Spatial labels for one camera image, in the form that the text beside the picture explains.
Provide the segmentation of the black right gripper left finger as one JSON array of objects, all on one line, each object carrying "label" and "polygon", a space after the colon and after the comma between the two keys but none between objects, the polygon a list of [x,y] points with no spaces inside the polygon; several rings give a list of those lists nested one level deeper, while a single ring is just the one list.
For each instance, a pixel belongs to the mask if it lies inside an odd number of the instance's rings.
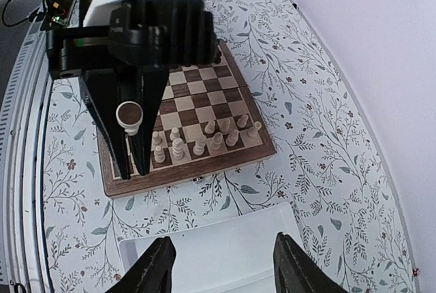
[{"label": "black right gripper left finger", "polygon": [[108,293],[171,292],[176,249],[169,236],[156,238]]}]

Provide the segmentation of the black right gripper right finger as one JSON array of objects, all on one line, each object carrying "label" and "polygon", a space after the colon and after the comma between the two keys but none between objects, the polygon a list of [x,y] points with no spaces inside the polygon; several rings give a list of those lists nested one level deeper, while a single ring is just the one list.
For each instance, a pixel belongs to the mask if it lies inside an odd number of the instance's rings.
[{"label": "black right gripper right finger", "polygon": [[327,276],[288,234],[278,233],[274,246],[276,292],[344,293],[340,285]]}]

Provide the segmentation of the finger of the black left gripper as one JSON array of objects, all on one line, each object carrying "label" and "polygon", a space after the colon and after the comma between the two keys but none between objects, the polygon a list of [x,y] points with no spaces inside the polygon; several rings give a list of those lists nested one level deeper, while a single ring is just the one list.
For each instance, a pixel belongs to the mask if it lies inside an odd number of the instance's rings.
[{"label": "finger of the black left gripper", "polygon": [[169,69],[141,66],[138,68],[136,79],[135,102],[142,108],[142,122],[138,133],[131,137],[131,147],[139,174],[148,174],[152,134],[169,79]]},{"label": "finger of the black left gripper", "polygon": [[121,178],[130,178],[125,131],[116,119],[123,97],[129,95],[129,70],[88,70],[81,76],[81,98],[103,135]]}]

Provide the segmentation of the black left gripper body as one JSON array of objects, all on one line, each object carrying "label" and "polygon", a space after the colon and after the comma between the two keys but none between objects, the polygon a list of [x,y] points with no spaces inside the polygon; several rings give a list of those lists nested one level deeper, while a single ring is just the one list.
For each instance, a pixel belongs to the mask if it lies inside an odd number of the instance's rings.
[{"label": "black left gripper body", "polygon": [[73,78],[112,70],[119,78],[132,78],[136,67],[126,63],[128,46],[131,40],[122,27],[51,29],[46,32],[48,73],[52,78]]}]

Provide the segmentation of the cream chess pawn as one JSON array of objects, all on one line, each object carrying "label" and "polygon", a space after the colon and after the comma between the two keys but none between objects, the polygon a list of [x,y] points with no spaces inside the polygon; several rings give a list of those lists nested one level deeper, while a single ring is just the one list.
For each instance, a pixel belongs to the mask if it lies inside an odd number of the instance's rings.
[{"label": "cream chess pawn", "polygon": [[172,142],[172,155],[175,161],[179,161],[184,157],[184,142],[181,138],[176,138]]},{"label": "cream chess pawn", "polygon": [[118,105],[115,115],[118,124],[128,136],[135,136],[139,132],[143,111],[138,103],[133,101],[122,102]]},{"label": "cream chess pawn", "polygon": [[154,160],[158,164],[162,164],[166,160],[165,151],[160,145],[157,145],[154,150]]}]

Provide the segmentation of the cream chess piece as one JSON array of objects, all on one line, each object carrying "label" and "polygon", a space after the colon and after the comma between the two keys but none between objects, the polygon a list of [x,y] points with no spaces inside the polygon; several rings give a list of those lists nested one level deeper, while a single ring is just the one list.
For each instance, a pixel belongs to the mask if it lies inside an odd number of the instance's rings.
[{"label": "cream chess piece", "polygon": [[154,147],[157,147],[157,146],[161,146],[161,144],[162,144],[162,138],[160,136],[160,133],[158,131],[154,131],[152,134],[152,145]]},{"label": "cream chess piece", "polygon": [[212,151],[218,151],[223,144],[223,134],[221,132],[217,132],[210,141],[209,147]]},{"label": "cream chess piece", "polygon": [[262,123],[260,121],[255,121],[253,125],[247,130],[247,135],[251,138],[258,136],[258,132],[262,128]]},{"label": "cream chess piece", "polygon": [[225,143],[228,147],[234,147],[239,139],[239,133],[240,131],[238,129],[233,129],[228,137],[225,139]]}]

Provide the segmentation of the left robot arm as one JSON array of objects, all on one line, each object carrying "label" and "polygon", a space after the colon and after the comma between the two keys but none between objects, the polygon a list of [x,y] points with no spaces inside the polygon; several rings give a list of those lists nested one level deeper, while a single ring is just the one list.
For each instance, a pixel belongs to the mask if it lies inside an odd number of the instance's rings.
[{"label": "left robot arm", "polygon": [[121,178],[149,173],[170,71],[221,60],[206,0],[79,0],[79,25],[46,34],[48,73],[77,78]]}]

